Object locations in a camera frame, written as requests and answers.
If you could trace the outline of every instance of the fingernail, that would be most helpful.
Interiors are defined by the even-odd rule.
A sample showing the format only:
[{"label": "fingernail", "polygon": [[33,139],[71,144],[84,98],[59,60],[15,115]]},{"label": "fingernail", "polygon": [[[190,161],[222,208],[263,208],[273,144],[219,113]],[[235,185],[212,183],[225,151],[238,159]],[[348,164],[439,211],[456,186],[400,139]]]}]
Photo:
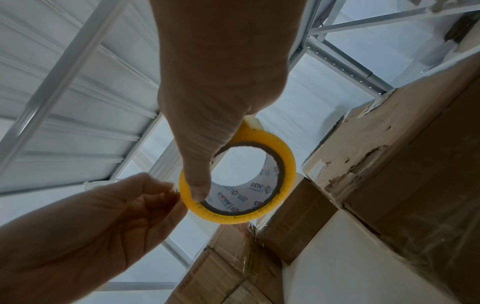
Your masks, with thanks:
[{"label": "fingernail", "polygon": [[196,202],[203,202],[208,196],[208,193],[205,193],[205,191],[198,188],[191,188],[190,193],[192,199]]}]

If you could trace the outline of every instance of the tape roll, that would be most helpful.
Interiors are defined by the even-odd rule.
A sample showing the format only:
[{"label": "tape roll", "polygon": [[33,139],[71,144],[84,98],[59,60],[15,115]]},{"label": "tape roll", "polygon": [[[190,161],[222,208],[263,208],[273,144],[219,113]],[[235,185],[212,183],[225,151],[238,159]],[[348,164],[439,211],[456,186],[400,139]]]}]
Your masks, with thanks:
[{"label": "tape roll", "polygon": [[212,182],[208,198],[203,202],[198,203],[192,199],[182,170],[180,195],[187,208],[199,217],[220,224],[244,223],[273,211],[288,196],[295,182],[296,165],[294,155],[286,143],[264,131],[261,124],[245,120],[218,154],[241,146],[265,151],[265,163],[260,173],[239,186],[223,186]]}]

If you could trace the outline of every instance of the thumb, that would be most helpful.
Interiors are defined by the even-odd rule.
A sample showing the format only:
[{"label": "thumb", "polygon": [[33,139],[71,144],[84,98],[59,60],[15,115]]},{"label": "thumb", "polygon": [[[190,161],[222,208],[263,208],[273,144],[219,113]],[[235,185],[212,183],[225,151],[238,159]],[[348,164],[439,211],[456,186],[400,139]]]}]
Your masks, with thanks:
[{"label": "thumb", "polygon": [[183,158],[183,171],[185,180],[190,187],[191,197],[196,202],[204,201],[210,192],[212,177],[208,158],[196,159],[188,155]]}]

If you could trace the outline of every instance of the packing tape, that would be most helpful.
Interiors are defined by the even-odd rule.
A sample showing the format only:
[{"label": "packing tape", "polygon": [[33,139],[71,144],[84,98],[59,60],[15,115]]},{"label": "packing tape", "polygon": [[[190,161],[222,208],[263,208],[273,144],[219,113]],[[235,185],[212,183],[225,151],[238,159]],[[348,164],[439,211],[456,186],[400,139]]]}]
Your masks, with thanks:
[{"label": "packing tape", "polygon": [[199,217],[220,224],[244,223],[273,211],[287,198],[297,171],[294,155],[287,144],[264,131],[256,118],[249,118],[242,122],[237,133],[217,155],[240,146],[265,151],[265,163],[260,173],[239,186],[223,186],[212,182],[208,198],[203,202],[192,199],[182,170],[180,195],[187,208]]}]

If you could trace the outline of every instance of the white wall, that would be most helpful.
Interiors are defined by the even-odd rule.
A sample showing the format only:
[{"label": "white wall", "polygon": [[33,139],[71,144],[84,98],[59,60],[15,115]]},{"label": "white wall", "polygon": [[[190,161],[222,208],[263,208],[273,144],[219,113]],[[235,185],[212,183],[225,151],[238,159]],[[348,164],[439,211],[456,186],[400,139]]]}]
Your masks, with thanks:
[{"label": "white wall", "polygon": [[283,269],[285,304],[455,303],[337,212]]}]

